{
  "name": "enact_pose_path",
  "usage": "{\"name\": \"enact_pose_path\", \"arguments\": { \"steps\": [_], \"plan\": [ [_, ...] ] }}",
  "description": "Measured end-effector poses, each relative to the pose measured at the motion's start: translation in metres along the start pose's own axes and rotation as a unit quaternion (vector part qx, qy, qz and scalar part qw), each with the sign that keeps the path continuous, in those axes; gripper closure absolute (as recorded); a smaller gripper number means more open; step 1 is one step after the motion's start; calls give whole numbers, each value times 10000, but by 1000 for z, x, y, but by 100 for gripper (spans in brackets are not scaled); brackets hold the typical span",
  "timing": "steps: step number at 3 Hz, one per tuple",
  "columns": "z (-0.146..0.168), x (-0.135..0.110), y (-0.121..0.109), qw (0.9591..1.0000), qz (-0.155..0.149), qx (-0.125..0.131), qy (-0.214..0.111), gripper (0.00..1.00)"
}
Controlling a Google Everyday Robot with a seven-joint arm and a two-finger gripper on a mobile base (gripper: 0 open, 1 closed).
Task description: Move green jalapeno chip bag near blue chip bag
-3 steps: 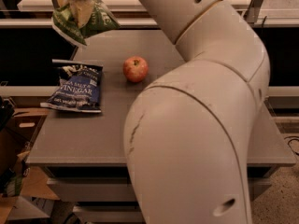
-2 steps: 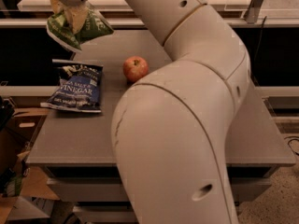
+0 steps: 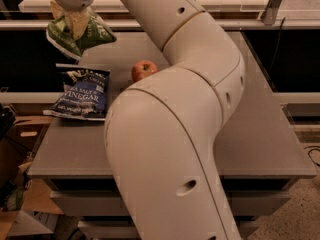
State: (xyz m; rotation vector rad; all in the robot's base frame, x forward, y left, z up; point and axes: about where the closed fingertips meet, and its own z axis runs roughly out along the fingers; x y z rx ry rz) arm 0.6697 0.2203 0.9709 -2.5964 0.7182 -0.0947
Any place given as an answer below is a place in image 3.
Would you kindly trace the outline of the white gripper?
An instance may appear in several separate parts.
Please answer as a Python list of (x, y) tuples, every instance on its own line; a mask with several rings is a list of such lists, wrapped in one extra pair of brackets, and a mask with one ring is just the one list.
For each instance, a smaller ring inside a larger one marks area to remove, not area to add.
[(94, 0), (51, 0), (50, 7), (54, 19), (59, 19), (64, 16), (68, 29), (71, 31), (72, 38), (78, 40), (84, 34), (90, 14), (87, 7), (89, 7)]

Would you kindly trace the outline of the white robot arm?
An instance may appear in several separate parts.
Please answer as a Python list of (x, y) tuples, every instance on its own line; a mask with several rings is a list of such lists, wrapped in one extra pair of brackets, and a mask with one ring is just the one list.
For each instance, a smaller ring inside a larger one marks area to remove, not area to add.
[(244, 91), (243, 57), (195, 0), (121, 0), (169, 63), (109, 108), (106, 155), (142, 240), (241, 240), (213, 149)]

